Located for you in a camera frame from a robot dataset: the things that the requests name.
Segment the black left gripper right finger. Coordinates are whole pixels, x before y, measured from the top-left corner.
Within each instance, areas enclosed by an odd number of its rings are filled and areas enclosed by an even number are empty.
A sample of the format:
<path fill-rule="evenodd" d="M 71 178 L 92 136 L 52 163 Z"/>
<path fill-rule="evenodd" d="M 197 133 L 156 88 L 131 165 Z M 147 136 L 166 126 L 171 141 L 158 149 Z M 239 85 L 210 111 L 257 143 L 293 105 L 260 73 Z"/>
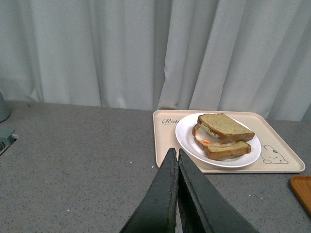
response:
<path fill-rule="evenodd" d="M 179 150 L 178 206 L 184 233 L 257 233 Z"/>

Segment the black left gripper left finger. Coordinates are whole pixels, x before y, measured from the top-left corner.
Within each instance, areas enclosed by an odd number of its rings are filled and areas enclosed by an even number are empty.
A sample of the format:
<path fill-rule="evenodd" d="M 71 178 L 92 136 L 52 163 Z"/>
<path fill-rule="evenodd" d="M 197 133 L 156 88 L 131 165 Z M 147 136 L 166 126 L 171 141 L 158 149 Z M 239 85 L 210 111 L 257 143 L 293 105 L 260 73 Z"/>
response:
<path fill-rule="evenodd" d="M 173 233 L 176 226 L 179 164 L 170 148 L 144 199 L 121 229 L 122 233 Z"/>

